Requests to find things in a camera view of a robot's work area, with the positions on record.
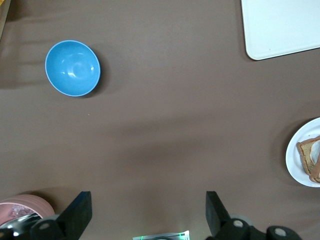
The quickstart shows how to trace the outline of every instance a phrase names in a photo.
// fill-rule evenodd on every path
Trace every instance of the bread crust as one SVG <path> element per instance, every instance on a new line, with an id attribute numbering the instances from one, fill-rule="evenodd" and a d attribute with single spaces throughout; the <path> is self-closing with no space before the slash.
<path id="1" fill-rule="evenodd" d="M 311 172 L 315 167 L 314 162 L 310 158 L 311 147 L 313 143 L 315 143 L 318 140 L 320 140 L 320 136 L 310 138 L 302 142 L 297 142 L 296 144 L 304 171 L 309 176 L 311 175 Z M 314 180 L 313 182 L 320 183 L 320 175 L 317 178 L 312 178 L 311 180 Z"/>

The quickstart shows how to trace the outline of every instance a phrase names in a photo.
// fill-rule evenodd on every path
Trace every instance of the blue bowl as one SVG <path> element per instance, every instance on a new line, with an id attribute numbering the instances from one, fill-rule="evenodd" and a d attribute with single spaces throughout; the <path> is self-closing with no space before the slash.
<path id="1" fill-rule="evenodd" d="M 68 96 L 90 93 L 98 84 L 100 72 L 95 53 L 79 41 L 58 42 L 45 58 L 45 73 L 50 83 Z"/>

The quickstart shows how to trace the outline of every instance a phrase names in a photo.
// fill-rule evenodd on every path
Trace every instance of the screw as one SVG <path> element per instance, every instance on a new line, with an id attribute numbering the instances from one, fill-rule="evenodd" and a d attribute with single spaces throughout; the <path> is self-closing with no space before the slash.
<path id="1" fill-rule="evenodd" d="M 287 233 L 285 230 L 277 227 L 275 230 L 274 230 L 275 234 L 277 234 L 278 236 L 281 236 L 281 237 L 285 237 L 287 236 Z"/>
<path id="2" fill-rule="evenodd" d="M 44 223 L 44 224 L 42 224 L 42 225 L 39 227 L 39 229 L 40 229 L 40 230 L 44 230 L 44 229 L 47 229 L 49 226 L 50 226 L 49 223 Z"/>
<path id="3" fill-rule="evenodd" d="M 240 220 L 234 220 L 233 225 L 235 225 L 237 228 L 242 228 L 244 226 L 243 222 Z"/>

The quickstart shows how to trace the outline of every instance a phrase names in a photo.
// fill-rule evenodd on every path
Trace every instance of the pink bowl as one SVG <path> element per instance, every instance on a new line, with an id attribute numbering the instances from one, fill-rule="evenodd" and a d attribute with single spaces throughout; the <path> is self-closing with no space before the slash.
<path id="1" fill-rule="evenodd" d="M 13 219 L 12 217 L 9 217 L 13 205 L 29 208 L 41 218 L 55 214 L 52 206 L 43 198 L 30 194 L 22 194 L 0 201 L 0 225 Z"/>

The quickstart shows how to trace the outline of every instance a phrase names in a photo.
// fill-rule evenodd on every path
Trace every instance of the green object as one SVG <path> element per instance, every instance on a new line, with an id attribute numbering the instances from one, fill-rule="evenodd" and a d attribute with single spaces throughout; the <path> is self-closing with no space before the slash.
<path id="1" fill-rule="evenodd" d="M 169 232 L 156 235 L 136 236 L 132 240 L 190 240 L 189 231 L 185 232 Z"/>

